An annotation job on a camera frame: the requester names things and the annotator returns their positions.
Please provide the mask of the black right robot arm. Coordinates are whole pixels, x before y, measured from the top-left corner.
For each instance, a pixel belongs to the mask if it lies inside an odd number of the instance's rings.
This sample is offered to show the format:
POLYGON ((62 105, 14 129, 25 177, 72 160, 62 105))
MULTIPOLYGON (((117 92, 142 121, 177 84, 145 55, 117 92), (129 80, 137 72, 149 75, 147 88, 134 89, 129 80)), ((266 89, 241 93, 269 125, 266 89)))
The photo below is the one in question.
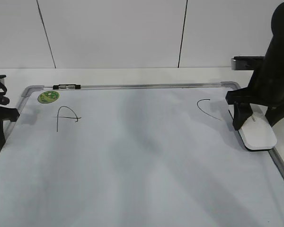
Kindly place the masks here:
POLYGON ((265 56, 235 56, 233 70, 251 70, 248 86, 226 95, 234 107, 233 127, 239 130, 253 114, 251 104, 267 107, 265 114, 270 126, 284 118, 284 2, 274 11, 271 19, 273 37, 265 56))

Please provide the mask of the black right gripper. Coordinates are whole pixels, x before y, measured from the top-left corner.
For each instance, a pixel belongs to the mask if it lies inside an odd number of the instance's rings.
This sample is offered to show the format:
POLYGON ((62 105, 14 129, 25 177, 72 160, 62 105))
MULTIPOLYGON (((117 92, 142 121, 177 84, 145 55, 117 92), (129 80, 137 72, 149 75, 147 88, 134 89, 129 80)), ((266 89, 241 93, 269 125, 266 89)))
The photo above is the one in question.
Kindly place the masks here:
POLYGON ((284 118, 284 97, 280 101, 262 98, 249 88, 228 91, 225 97, 229 105, 234 107, 233 127, 239 130, 244 122, 253 114, 250 104, 267 106, 266 119, 271 127, 284 118))

